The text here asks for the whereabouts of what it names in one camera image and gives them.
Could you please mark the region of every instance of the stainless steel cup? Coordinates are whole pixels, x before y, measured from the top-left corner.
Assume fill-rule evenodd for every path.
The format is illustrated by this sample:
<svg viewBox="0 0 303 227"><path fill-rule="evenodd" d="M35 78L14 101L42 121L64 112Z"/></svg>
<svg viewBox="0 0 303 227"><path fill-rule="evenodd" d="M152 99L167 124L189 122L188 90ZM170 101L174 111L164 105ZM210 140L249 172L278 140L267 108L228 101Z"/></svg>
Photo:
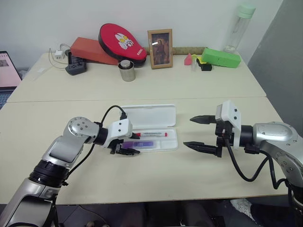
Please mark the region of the stainless steel cup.
<svg viewBox="0 0 303 227"><path fill-rule="evenodd" d="M120 69L121 77L124 81L130 82L136 79L134 73L134 63L129 60L122 60L118 67Z"/></svg>

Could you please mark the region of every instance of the laptop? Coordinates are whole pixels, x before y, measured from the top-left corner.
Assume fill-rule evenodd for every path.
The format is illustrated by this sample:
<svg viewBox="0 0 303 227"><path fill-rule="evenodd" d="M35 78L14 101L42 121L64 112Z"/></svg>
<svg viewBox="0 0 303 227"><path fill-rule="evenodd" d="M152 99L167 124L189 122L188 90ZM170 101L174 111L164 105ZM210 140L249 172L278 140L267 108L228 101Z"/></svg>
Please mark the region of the laptop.
<svg viewBox="0 0 303 227"><path fill-rule="evenodd" d="M0 51L0 109L21 82L13 62L6 51Z"/></svg>

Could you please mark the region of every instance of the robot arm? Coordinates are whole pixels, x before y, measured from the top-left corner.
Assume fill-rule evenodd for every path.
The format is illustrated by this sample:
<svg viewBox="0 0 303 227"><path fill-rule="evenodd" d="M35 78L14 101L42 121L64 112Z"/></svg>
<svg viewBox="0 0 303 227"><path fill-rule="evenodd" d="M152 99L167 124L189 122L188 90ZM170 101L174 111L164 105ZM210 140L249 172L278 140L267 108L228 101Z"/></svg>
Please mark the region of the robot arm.
<svg viewBox="0 0 303 227"><path fill-rule="evenodd" d="M255 180L263 165L269 161L274 188L277 189L279 184L285 181L289 192L293 193L292 200L294 209L297 211L297 221L302 223L303 139L293 127L281 122L257 123L253 127L241 125L241 113L231 101L219 105L216 115L197 116L190 120L201 124L215 123L217 146L205 145L202 142L185 142L184 144L196 151L214 154L218 157L222 156L222 147L227 147L235 168L244 180ZM240 171L231 146L234 146L235 149L239 146L244 147L245 152L249 154L262 153L267 156L252 178L246 178ZM286 179L276 182L272 159L281 166Z"/></svg>
<svg viewBox="0 0 303 227"><path fill-rule="evenodd" d="M50 225L57 217L54 201L61 186L67 185L65 180L83 145L94 143L111 148L112 154L139 154L137 150L121 148L126 138L140 138L133 134L132 124L126 116L110 124L107 129L85 117L70 119L63 135L53 141L29 178L23 181L5 207L0 216L0 226Z"/></svg>

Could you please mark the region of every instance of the table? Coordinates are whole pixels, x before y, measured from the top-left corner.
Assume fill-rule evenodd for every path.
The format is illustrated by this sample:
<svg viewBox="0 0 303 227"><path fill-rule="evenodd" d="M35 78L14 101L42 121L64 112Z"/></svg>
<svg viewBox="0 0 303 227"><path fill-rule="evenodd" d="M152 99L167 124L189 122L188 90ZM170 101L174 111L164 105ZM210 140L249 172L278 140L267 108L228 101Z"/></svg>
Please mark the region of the table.
<svg viewBox="0 0 303 227"><path fill-rule="evenodd" d="M148 56L145 65L135 69L136 79L125 82L117 66L97 63L88 63L87 72L70 76L51 67L46 53L8 102L266 96L243 61L236 69L214 66L212 71L192 72L184 66L185 55L173 58L173 68L152 70ZM39 73L41 68L47 70Z"/></svg>
<svg viewBox="0 0 303 227"><path fill-rule="evenodd" d="M242 113L242 124L281 121L265 97L230 98ZM215 125L190 122L196 115L214 114L226 98L102 100L7 103L0 111L0 203L7 203L28 177L52 141L62 135L68 120L84 116L100 121L111 105L175 104L179 148L175 151L142 153L134 157L110 155L95 146L92 155L62 187L58 204L171 201L252 197L287 193L282 184L273 189L268 164L256 181L248 183L234 169L226 149L223 157L198 153L184 141L215 145ZM113 110L105 126L118 119ZM85 145L78 161L90 145ZM251 176L263 155L235 151L239 166ZM276 178L284 175L275 163Z"/></svg>

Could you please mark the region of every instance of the wooden picture frame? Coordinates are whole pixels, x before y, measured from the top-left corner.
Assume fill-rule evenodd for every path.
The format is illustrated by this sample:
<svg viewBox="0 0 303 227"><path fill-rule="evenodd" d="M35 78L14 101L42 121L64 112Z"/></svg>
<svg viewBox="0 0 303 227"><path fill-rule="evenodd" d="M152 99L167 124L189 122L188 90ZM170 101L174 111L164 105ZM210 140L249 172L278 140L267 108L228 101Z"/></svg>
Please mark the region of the wooden picture frame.
<svg viewBox="0 0 303 227"><path fill-rule="evenodd" d="M151 68L172 67L172 29L150 30L147 34Z"/></svg>

